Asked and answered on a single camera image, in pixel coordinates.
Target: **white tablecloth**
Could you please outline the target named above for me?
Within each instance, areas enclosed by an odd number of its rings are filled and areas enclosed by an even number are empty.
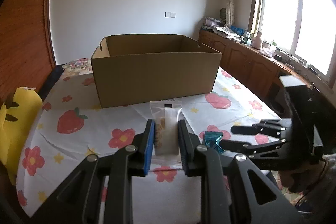
[[[233,125],[252,125],[277,115],[221,68],[211,94],[179,100],[190,130],[200,140],[209,130],[252,144],[270,141],[264,135],[254,138],[230,132]],[[142,133],[151,118],[149,103],[100,109],[92,74],[59,80],[45,99],[21,153],[16,188],[22,208],[32,216],[87,155],[115,153]],[[186,177],[179,165],[152,163],[147,177],[133,178],[134,223],[198,223],[200,195],[200,178]]]

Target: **cabinet door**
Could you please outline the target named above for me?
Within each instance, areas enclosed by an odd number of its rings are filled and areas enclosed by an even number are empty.
[[[212,37],[212,41],[214,43],[213,48],[219,52],[222,53],[222,59],[220,61],[220,67],[224,70],[226,70],[227,68],[227,56],[228,56],[228,52],[230,50],[230,46],[232,43],[234,43],[233,41],[230,41],[224,37],[220,37],[218,35],[213,35]]]
[[[245,85],[246,64],[250,59],[249,49],[232,42],[227,57],[226,71]]]
[[[258,54],[252,54],[248,63],[246,87],[264,100],[277,73],[277,66]]]
[[[203,30],[201,30],[199,32],[198,41],[199,41],[200,44],[205,44],[205,45],[208,45],[208,46],[212,47],[211,39],[212,39],[212,33],[211,32],[207,32],[207,31],[203,31]]]

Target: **window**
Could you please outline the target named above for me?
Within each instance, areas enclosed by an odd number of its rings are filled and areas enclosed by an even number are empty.
[[[336,8],[331,0],[256,0],[251,31],[275,41],[328,81],[336,39]]]

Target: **cardboard box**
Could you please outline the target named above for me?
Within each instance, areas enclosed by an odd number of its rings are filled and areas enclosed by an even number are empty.
[[[91,57],[103,108],[212,91],[222,54],[175,34],[104,37]]]

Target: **yellow plush toy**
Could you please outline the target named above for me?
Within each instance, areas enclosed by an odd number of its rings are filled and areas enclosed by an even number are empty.
[[[0,161],[13,185],[21,151],[41,106],[42,100],[34,90],[17,88],[0,108]]]

